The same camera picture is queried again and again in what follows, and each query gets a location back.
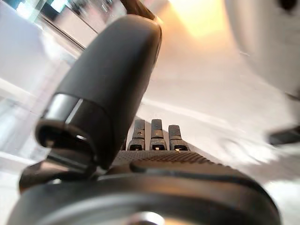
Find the black plastic casing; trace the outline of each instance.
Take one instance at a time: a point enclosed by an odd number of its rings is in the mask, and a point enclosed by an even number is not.
[[[139,16],[107,27],[53,95],[36,127],[38,143],[52,147],[62,136],[80,138],[97,164],[109,168],[147,89],[161,38],[160,26]]]

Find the blurred object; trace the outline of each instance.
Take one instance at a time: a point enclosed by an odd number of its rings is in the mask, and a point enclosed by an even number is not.
[[[155,15],[140,0],[120,0],[127,14],[134,14],[154,20]]]
[[[296,0],[226,0],[238,48],[260,76],[289,95],[300,121],[300,6]],[[269,136],[270,144],[300,142],[297,127]]]

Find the white floor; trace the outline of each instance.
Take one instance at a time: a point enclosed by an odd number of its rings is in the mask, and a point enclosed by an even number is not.
[[[265,141],[269,130],[296,123],[284,95],[239,53],[221,0],[170,2],[157,13],[163,43],[137,116],[162,119],[164,130],[180,125],[192,150],[255,178],[276,202],[283,224],[298,224],[300,145],[276,149]],[[16,192],[11,196],[15,202]]]

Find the black base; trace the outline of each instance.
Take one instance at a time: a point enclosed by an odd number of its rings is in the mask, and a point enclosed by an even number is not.
[[[300,143],[300,126],[271,133],[268,139],[274,146]]]

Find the white wall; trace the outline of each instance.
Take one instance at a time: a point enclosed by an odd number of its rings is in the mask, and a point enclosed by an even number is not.
[[[0,94],[23,101],[50,66],[42,31],[0,1]]]

